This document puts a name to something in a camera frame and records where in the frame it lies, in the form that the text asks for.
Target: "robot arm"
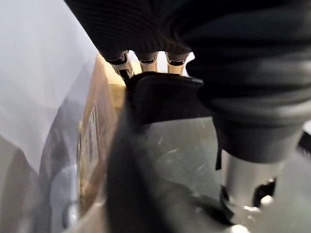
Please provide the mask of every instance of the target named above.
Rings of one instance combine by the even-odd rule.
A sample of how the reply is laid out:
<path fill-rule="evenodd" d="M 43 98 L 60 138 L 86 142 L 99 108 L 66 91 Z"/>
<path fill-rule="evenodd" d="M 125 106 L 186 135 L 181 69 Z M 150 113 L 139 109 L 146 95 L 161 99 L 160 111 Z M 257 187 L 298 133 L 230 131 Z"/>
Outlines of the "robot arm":
<path fill-rule="evenodd" d="M 187 64 L 202 79 L 223 173 L 221 202 L 234 223 L 252 221 L 311 118 L 311 5 L 307 0 L 66 0 L 102 56 L 129 79 L 128 50 L 156 71 Z M 178 69 L 171 67 L 172 72 Z"/>

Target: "gray surface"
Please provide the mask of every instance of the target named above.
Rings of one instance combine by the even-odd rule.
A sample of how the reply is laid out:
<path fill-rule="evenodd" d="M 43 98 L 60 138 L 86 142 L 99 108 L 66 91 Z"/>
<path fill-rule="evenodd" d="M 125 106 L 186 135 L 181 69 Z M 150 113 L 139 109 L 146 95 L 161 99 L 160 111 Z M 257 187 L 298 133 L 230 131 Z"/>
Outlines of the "gray surface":
<path fill-rule="evenodd" d="M 238 227 L 223 224 L 220 215 L 215 217 L 209 208 L 219 209 L 221 184 L 220 172 L 214 169 L 217 142 L 210 119 L 155 123 L 148 129 L 148 147 L 159 176 L 158 183 L 150 188 L 176 232 L 240 232 Z M 310 158 L 293 154 L 277 179 L 274 203 L 248 226 L 249 231 L 309 232 L 310 177 Z"/>

